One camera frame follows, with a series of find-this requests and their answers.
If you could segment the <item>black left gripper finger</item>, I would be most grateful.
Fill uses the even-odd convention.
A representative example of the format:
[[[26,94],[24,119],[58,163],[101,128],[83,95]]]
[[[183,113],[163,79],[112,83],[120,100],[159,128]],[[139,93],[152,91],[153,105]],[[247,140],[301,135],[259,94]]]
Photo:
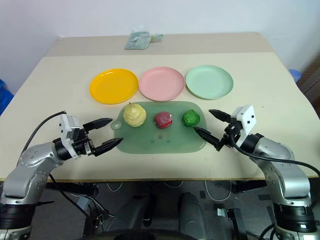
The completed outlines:
[[[91,130],[97,130],[102,127],[105,127],[106,125],[108,125],[112,121],[113,121],[112,118],[105,118],[104,117],[104,118],[96,119],[91,122],[85,123],[82,126],[85,131],[91,131]]]
[[[123,137],[119,137],[119,138],[114,138],[106,142],[103,142],[100,146],[94,148],[94,151],[92,152],[92,154],[95,157],[100,156],[112,150],[113,148],[115,148],[117,145],[119,145],[122,142],[123,139],[124,139]]]

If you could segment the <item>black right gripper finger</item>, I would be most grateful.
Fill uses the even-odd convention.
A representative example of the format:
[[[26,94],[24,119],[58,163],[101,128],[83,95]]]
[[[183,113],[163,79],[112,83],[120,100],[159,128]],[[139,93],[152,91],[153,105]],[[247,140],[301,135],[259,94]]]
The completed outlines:
[[[211,135],[209,131],[207,131],[204,128],[194,126],[193,127],[194,131],[207,143],[211,144],[214,146],[214,148],[219,152],[222,148],[221,141],[216,138],[215,136]]]
[[[222,122],[226,122],[226,123],[231,123],[232,120],[231,120],[231,116],[226,113],[226,112],[223,112],[221,110],[218,110],[218,109],[209,109],[208,110],[216,119],[222,121]]]

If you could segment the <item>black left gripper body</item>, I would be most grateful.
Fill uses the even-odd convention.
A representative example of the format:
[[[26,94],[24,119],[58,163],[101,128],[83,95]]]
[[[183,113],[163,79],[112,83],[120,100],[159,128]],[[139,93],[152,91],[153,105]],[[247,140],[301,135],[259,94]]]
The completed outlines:
[[[94,155],[97,156],[96,148],[93,141],[88,137],[92,129],[82,128],[79,130],[77,137],[73,140],[72,147],[77,155]]]

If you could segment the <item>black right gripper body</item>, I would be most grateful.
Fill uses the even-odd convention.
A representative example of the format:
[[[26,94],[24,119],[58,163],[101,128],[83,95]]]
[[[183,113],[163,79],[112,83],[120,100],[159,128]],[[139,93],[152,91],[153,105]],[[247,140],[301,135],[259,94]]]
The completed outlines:
[[[225,133],[219,142],[219,148],[227,146],[228,148],[233,148],[239,139],[240,130],[242,129],[242,123],[238,121],[235,117],[223,116],[220,119],[222,122],[228,123],[227,127],[224,129]]]

